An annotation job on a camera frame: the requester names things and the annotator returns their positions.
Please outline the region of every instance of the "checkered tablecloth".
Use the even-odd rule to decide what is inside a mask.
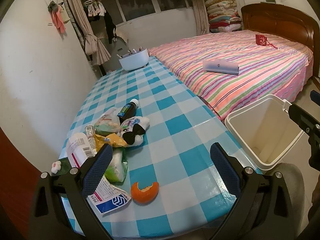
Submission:
[[[210,159],[210,146],[219,142],[243,166],[256,166],[209,108],[155,57],[144,68],[117,70],[99,79],[68,138],[94,124],[108,108],[121,108],[133,98],[140,103],[136,115],[148,117],[150,127],[141,146],[127,148],[128,174],[120,188],[130,192],[136,181],[140,188],[157,181],[160,189],[150,204],[130,201],[104,217],[96,213],[103,226],[120,239],[172,237],[225,215],[235,197]],[[60,157],[65,156],[64,146]],[[73,228],[81,233],[68,200],[63,203]]]

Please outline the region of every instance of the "bin handle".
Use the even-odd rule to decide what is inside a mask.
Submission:
[[[291,106],[291,103],[286,99],[283,99],[282,101],[283,101],[282,110],[288,113],[289,106]]]

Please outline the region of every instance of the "window frame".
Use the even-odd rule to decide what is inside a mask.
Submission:
[[[190,8],[189,3],[188,3],[188,0],[184,0],[184,2],[185,2],[185,4],[186,4],[186,7],[185,7],[185,8],[170,9],[170,10],[166,10],[166,11],[161,11],[158,0],[151,0],[151,2],[152,2],[152,5],[153,5],[153,7],[154,7],[154,9],[155,9],[155,13],[147,14],[147,15],[144,15],[144,16],[141,16],[141,17],[145,17],[145,16],[148,16],[148,15],[156,14],[156,13],[162,13],[162,12],[166,12],[166,11],[170,11],[170,10],[181,10],[181,9],[189,9],[189,8]],[[127,22],[134,21],[135,19],[141,18],[141,17],[137,17],[137,18],[135,18],[135,19],[132,19],[132,20],[127,21],[127,20],[125,19],[125,16],[124,16],[124,13],[123,13],[123,11],[122,11],[122,8],[121,8],[121,5],[120,5],[119,0],[116,0],[116,4],[117,4],[117,6],[118,6],[118,10],[119,10],[120,15],[121,15],[122,20],[123,20],[123,22],[120,23],[120,24],[118,24],[117,26],[121,26],[121,25],[126,24]]]

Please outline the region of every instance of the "red pouch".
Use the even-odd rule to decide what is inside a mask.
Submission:
[[[272,43],[270,43],[267,40],[267,37],[262,34],[256,34],[256,44],[261,46],[272,46],[275,49],[278,49],[276,46],[274,46]]]

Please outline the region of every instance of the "bolt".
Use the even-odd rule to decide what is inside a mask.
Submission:
[[[279,179],[282,178],[281,172],[277,171],[277,172],[276,172],[276,177],[279,178]]]
[[[246,167],[244,170],[248,174],[252,174],[253,173],[253,169],[251,167]]]
[[[48,173],[47,172],[43,172],[43,173],[41,173],[41,178],[46,178],[48,176]]]
[[[72,174],[72,175],[77,174],[77,172],[78,172],[78,169],[77,169],[77,168],[72,168],[72,169],[70,170],[70,174]]]

